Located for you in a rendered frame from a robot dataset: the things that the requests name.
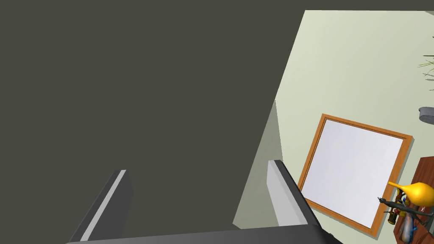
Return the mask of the brown wooden shelf with ornaments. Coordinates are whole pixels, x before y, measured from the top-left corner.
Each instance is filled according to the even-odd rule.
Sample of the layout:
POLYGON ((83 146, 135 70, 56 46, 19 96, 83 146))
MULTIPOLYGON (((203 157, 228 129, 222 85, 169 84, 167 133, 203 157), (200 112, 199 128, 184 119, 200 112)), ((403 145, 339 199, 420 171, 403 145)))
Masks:
POLYGON ((389 185, 397 196, 380 203, 389 207, 388 222, 395 226, 392 244, 434 244, 434 156, 420 159, 411 185, 389 185))

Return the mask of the wood-framed white picture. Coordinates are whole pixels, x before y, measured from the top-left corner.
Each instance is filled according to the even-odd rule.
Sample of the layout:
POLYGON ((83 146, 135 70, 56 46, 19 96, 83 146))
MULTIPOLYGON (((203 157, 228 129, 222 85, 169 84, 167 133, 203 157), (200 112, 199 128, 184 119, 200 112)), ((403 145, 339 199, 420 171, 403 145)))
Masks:
POLYGON ((413 137, 323 114, 298 188, 309 206, 377 239, 413 137))

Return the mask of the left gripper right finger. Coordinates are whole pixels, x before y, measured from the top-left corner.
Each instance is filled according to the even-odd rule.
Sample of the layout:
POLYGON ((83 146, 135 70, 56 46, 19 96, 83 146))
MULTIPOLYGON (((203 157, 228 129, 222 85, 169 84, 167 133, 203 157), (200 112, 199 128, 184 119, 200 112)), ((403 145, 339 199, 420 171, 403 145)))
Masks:
POLYGON ((278 226, 316 225, 320 227, 318 219, 283 161, 268 161, 266 185, 278 226))

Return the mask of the green plant in grey pot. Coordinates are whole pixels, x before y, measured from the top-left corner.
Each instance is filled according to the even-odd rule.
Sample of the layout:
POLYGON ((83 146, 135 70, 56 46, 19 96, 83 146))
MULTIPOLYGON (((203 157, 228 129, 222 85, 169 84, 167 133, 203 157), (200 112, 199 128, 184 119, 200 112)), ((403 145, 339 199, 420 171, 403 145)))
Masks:
MULTIPOLYGON (((426 73, 423 73, 424 76, 433 77, 433 79, 428 79, 428 81, 434 81, 434 55, 423 55, 426 58, 425 62, 418 65, 418 68, 422 67, 430 67, 426 73)), ((434 107, 420 107, 419 111, 419 120, 426 124, 434 125, 434 107)))

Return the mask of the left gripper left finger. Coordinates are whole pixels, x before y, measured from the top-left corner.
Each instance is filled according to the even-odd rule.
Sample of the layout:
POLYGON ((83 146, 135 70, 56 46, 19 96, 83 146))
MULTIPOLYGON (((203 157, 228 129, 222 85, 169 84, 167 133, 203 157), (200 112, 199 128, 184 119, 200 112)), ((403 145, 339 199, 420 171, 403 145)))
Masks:
POLYGON ((122 238, 133 197, 128 170, 116 170, 107 180, 70 242, 122 238))

